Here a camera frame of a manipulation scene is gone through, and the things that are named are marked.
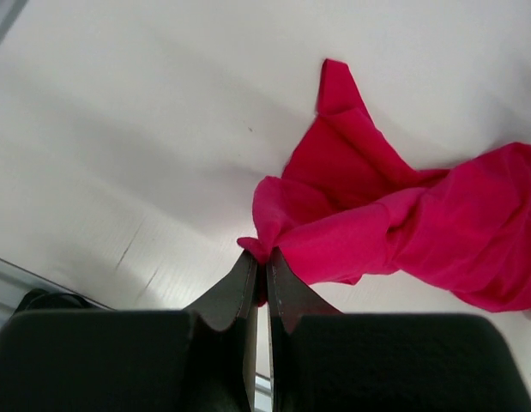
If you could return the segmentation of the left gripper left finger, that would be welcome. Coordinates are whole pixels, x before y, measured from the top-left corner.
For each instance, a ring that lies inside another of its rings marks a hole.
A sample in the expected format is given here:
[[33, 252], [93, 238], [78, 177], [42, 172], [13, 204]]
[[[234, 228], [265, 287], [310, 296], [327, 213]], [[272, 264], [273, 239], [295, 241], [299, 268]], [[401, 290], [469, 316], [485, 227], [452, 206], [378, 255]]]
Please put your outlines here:
[[258, 266], [181, 310], [120, 311], [36, 288], [0, 328], [0, 411], [251, 411]]

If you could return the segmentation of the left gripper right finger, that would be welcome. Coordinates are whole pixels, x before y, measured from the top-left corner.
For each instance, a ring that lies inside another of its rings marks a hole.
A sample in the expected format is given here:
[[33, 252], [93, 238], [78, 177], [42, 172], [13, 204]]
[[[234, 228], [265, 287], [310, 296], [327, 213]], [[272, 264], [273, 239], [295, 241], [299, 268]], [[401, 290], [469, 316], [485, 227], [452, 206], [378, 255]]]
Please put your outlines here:
[[275, 411], [531, 411], [485, 318], [338, 311], [274, 251], [266, 267]]

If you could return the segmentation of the magenta t shirt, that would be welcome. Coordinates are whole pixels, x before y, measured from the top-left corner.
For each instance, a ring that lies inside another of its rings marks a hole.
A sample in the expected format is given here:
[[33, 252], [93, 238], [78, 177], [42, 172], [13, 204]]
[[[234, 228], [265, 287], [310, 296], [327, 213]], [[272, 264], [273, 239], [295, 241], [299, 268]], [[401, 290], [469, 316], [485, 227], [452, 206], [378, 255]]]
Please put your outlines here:
[[343, 62], [323, 62], [316, 118], [252, 217], [238, 244], [261, 263], [279, 249], [307, 284], [404, 271], [489, 312], [531, 310], [531, 144], [413, 169]]

